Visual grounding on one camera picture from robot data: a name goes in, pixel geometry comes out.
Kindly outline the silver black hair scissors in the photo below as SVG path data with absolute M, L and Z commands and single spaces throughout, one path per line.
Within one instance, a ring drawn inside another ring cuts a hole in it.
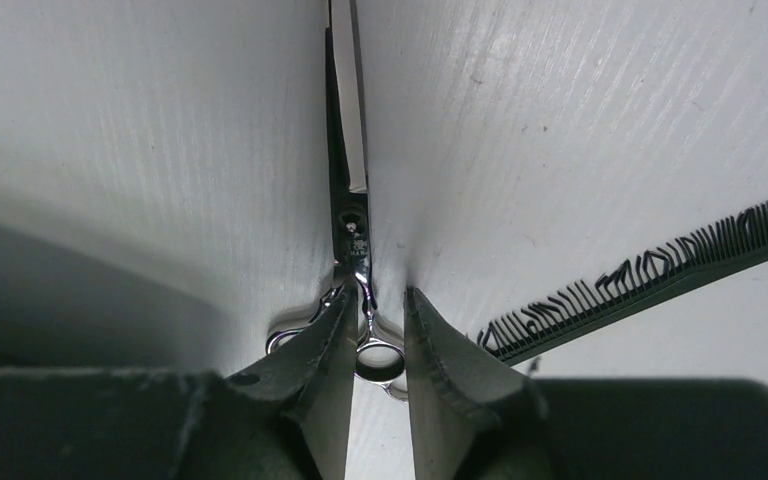
M 401 331 L 381 319 L 373 277 L 368 162 L 362 58 L 357 4 L 325 4 L 325 92 L 332 280 L 307 319 L 276 322 L 264 350 L 271 354 L 316 321 L 339 291 L 354 288 L 359 297 L 355 375 L 377 385 L 392 399 L 408 400 L 406 356 Z

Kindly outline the black comb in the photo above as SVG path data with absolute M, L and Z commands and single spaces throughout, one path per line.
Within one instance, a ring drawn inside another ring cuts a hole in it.
M 514 366 L 643 310 L 768 261 L 768 200 L 512 310 L 476 344 Z

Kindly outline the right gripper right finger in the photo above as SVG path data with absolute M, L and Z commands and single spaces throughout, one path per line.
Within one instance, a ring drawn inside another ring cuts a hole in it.
M 768 386 L 546 379 L 496 360 L 422 291 L 404 296 L 419 479 L 768 479 Z

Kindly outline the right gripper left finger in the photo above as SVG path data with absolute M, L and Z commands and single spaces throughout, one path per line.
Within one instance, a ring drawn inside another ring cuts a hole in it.
M 1 368 L 0 479 L 340 479 L 357 294 L 228 377 Z

